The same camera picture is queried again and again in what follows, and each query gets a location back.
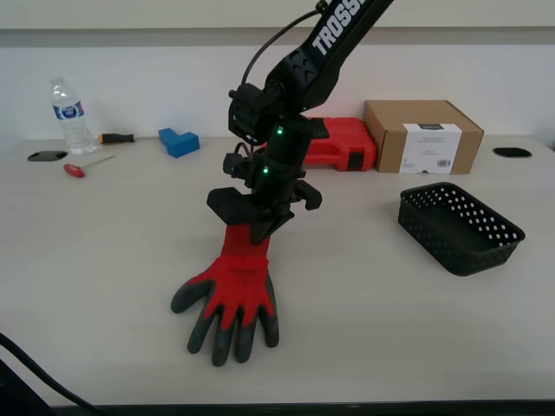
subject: red case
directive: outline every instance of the red case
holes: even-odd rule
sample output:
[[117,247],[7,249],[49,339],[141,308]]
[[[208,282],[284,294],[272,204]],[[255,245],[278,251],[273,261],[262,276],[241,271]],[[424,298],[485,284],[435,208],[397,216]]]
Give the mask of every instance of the red case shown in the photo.
[[369,171],[377,149],[362,120],[352,117],[326,118],[329,139],[313,140],[304,164],[332,165],[338,171]]

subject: black basket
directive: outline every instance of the black basket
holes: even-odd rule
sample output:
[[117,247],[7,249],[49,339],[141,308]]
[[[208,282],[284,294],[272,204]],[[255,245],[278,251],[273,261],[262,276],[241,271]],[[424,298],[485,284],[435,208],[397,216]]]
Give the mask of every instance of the black basket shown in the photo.
[[526,238],[515,224],[449,183],[403,192],[399,224],[458,276],[505,263]]

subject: box label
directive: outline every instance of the box label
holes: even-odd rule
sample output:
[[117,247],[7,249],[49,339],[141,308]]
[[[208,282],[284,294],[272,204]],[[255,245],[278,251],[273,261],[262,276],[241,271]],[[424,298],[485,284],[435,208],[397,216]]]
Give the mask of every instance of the box label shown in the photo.
[[399,173],[451,173],[462,130],[455,124],[404,124],[408,131]]

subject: blue plastic piece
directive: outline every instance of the blue plastic piece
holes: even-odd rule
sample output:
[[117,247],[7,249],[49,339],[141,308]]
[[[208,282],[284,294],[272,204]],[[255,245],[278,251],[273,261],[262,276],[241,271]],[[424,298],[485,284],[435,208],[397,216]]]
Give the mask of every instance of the blue plastic piece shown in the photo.
[[196,134],[185,133],[179,136],[171,128],[166,128],[160,130],[158,135],[162,145],[167,149],[167,154],[176,159],[200,149],[199,136]]

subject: white table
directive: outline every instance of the white table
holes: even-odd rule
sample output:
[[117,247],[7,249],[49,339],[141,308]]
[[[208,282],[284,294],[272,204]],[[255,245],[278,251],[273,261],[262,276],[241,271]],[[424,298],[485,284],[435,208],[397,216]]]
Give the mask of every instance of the white table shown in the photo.
[[[26,161],[60,142],[2,158],[0,330],[98,405],[555,397],[555,153],[524,139],[486,139],[469,176],[310,170],[323,207],[298,205],[271,242],[280,345],[258,327],[247,364],[213,367],[212,339],[189,354],[201,305],[169,305],[219,254],[225,226],[206,196],[242,189],[221,171],[234,144],[204,140],[177,160],[157,140],[112,146],[82,180],[67,160]],[[492,153],[513,145],[533,158]],[[526,232],[507,265],[450,275],[396,222],[401,191],[444,180]]]

